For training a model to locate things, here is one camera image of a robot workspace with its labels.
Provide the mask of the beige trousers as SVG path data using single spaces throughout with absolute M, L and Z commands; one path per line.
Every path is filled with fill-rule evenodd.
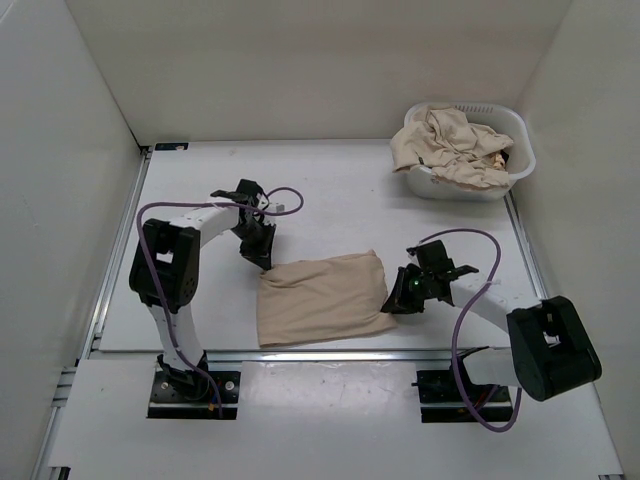
M 375 251 L 276 265 L 260 276 L 256 300 L 259 346 L 298 346 L 393 330 L 382 311 L 388 290 Z

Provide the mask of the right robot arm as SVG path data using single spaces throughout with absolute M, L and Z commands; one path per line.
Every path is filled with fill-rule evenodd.
M 457 266 L 440 240 L 408 253 L 414 260 L 399 268 L 382 312 L 417 314 L 427 301 L 438 300 L 509 337 L 506 347 L 451 348 L 449 387 L 458 398 L 470 400 L 485 386 L 498 385 L 543 402 L 601 378 L 601 361 L 568 298 L 538 299 L 483 277 L 473 266 Z

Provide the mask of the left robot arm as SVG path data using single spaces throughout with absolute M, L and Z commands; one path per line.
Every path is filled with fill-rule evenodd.
M 287 212 L 271 204 L 255 181 L 242 179 L 233 191 L 217 190 L 205 202 L 154 202 L 135 218 L 138 245 L 129 287 L 148 308 L 161 338 L 158 357 L 167 382 L 188 400 L 219 401 L 196 332 L 191 302 L 199 283 L 201 249 L 230 231 L 242 258 L 272 268 L 274 218 Z

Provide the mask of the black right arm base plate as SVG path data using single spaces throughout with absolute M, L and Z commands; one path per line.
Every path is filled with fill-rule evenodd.
M 423 424 L 476 421 L 462 400 L 452 371 L 418 370 L 412 386 L 418 390 Z M 465 388 L 472 405 L 486 422 L 506 423 L 510 419 L 513 404 L 507 387 L 468 384 Z

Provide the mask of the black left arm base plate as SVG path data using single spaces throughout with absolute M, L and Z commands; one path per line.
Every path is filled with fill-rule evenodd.
M 155 368 L 150 391 L 147 417 L 149 419 L 235 420 L 241 387 L 241 372 L 218 370 L 210 373 L 221 394 L 222 409 L 207 380 L 197 375 L 196 385 L 183 385 L 159 366 Z

